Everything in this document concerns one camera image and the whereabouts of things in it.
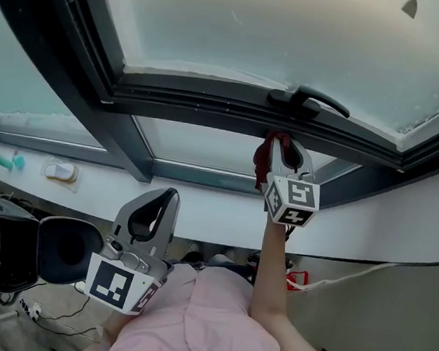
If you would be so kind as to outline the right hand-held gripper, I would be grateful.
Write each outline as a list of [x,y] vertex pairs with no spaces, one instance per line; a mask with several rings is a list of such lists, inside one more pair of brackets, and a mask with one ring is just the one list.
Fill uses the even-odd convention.
[[320,209],[320,186],[313,182],[309,151],[296,139],[284,142],[275,136],[270,156],[264,210],[276,224],[304,227]]

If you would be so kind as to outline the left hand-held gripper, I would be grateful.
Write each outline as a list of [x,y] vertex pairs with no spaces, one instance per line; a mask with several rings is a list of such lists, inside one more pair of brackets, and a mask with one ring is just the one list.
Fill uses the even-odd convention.
[[[127,202],[112,225],[116,239],[108,237],[91,256],[84,293],[124,315],[140,314],[174,269],[163,259],[180,207],[174,188],[148,191]],[[150,254],[136,247],[149,248]]]

